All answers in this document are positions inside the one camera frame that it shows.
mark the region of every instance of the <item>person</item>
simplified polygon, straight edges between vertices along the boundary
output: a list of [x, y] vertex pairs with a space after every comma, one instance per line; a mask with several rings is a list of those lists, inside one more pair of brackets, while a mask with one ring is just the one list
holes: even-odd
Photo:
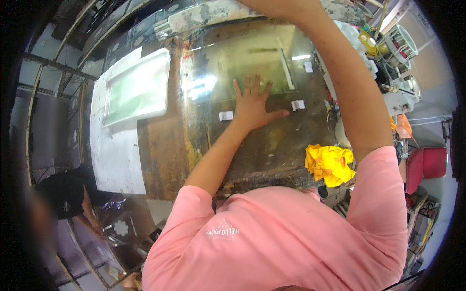
[[154, 290], [382, 290], [397, 283], [407, 250], [403, 181], [377, 84], [319, 0], [240, 0], [291, 22], [321, 54], [335, 86], [357, 162], [347, 219], [285, 187], [234, 194], [214, 213], [212, 197], [246, 135], [286, 110], [265, 111], [268, 83], [241, 92], [234, 119], [180, 189], [143, 269]]
[[82, 164], [76, 169], [55, 173], [31, 186], [32, 225], [39, 241], [56, 244], [53, 221], [76, 219], [96, 238], [103, 239], [103, 227], [92, 213], [92, 206], [101, 206], [108, 199], [97, 191]]

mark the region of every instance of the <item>wooden table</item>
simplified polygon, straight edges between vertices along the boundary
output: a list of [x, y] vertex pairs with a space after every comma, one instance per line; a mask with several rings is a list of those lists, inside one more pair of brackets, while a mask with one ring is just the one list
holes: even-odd
[[[266, 108], [268, 111], [285, 108], [290, 111], [290, 116], [247, 136], [232, 161], [219, 195], [243, 193], [264, 186], [303, 189], [318, 184], [304, 168], [304, 150], [308, 144], [336, 144], [336, 121], [334, 115], [327, 112], [329, 97], [315, 50], [298, 29], [290, 26], [271, 20], [236, 22], [212, 26], [194, 34], [178, 35], [162, 42], [153, 40], [143, 46], [141, 57], [161, 47], [168, 48], [171, 53], [168, 110], [165, 116], [137, 122], [139, 155], [148, 198], [174, 200], [189, 173], [229, 124], [220, 122], [218, 118], [220, 111], [234, 110], [235, 101], [233, 97], [228, 97], [228, 92], [227, 98], [216, 102], [207, 93], [205, 101], [200, 102], [189, 98], [183, 88], [188, 79], [213, 74], [216, 62], [220, 66], [221, 63], [239, 61], [229, 60], [228, 56], [220, 61], [216, 59], [215, 52], [208, 51], [206, 47], [248, 37], [252, 32], [263, 29], [272, 33], [291, 29], [293, 35], [290, 42], [283, 44], [290, 59], [301, 51], [310, 51], [311, 58], [288, 60], [296, 90], [287, 91], [285, 88], [282, 92], [276, 92], [269, 97]], [[304, 61], [313, 63], [313, 73], [304, 71]], [[259, 64], [245, 70], [252, 69], [264, 68]], [[222, 69], [216, 74], [222, 75]], [[217, 85], [227, 84], [220, 75]], [[242, 79], [244, 76], [235, 75], [235, 78]], [[293, 112], [291, 101], [294, 100], [304, 100], [306, 108]]]

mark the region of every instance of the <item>yellow cloth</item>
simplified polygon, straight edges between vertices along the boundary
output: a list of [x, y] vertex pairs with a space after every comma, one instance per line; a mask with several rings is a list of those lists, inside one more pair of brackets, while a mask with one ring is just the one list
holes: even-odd
[[327, 187], [336, 187], [354, 177], [355, 171], [348, 167], [353, 160], [353, 152], [349, 149], [310, 144], [306, 149], [304, 166], [314, 174], [316, 181], [323, 178]]

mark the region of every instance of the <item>white flower shape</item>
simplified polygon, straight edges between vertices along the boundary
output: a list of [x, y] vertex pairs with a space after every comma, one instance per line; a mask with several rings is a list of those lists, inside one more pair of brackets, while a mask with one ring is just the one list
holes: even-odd
[[126, 222], [118, 220], [115, 223], [115, 226], [113, 227], [113, 230], [118, 234], [119, 236], [125, 236], [128, 234], [128, 228], [130, 228], [128, 225], [126, 225]]

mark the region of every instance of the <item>pink t-shirt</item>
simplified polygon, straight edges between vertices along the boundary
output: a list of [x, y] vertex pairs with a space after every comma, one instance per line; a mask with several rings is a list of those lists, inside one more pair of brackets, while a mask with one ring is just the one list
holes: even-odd
[[347, 220], [315, 195], [285, 187], [212, 198], [183, 187], [149, 252], [143, 289], [382, 290], [400, 279], [407, 249], [404, 188], [395, 149], [358, 166]]

